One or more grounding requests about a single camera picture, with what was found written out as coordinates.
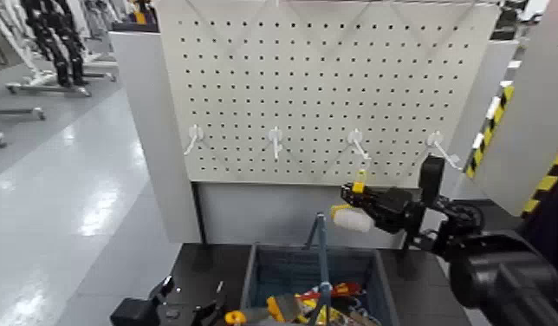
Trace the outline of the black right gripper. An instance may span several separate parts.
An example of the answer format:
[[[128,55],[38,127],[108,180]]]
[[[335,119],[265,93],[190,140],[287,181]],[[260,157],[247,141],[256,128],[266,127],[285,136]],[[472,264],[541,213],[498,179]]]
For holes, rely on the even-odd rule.
[[[364,186],[362,192],[354,192],[353,183],[341,186],[340,196],[347,203],[353,205],[354,227],[373,227],[391,234],[405,231],[415,235],[422,225],[426,206],[419,200],[414,200],[410,192],[397,187],[379,189]]]

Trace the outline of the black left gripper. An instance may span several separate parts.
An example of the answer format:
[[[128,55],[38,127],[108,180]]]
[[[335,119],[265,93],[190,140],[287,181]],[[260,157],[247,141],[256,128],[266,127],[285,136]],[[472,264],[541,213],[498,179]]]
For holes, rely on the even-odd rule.
[[[224,281],[217,285],[215,296],[184,298],[169,296],[175,283],[172,275],[165,277],[158,287],[159,298],[165,299],[158,307],[161,325],[212,326],[223,322],[226,311],[226,292]]]

